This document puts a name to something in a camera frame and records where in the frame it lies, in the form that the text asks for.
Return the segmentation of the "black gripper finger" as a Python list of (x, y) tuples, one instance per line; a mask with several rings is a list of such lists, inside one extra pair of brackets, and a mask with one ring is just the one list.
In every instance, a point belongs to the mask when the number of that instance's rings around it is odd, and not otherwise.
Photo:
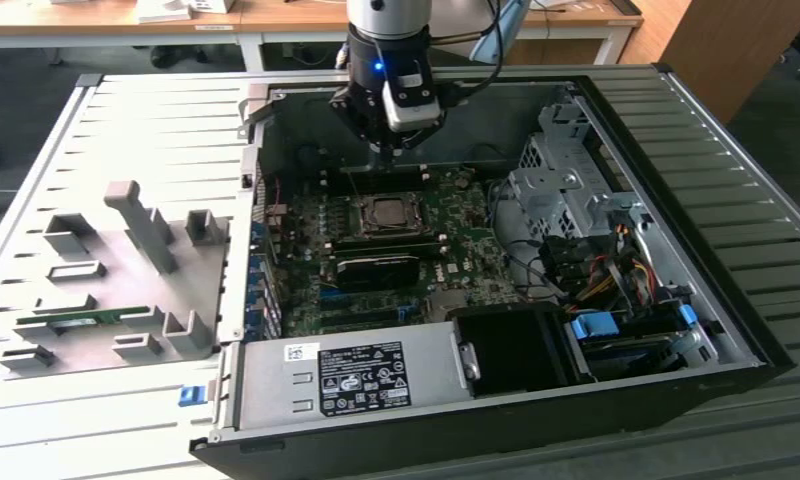
[(389, 131), (387, 135), (387, 161), (393, 162), (405, 151), (413, 150), (434, 133), (442, 128), (443, 119), (438, 119), (433, 124), (422, 129), (405, 132)]
[(374, 162), (390, 162), (391, 137), (378, 95), (367, 89), (341, 88), (329, 106), (353, 136), (367, 144)]

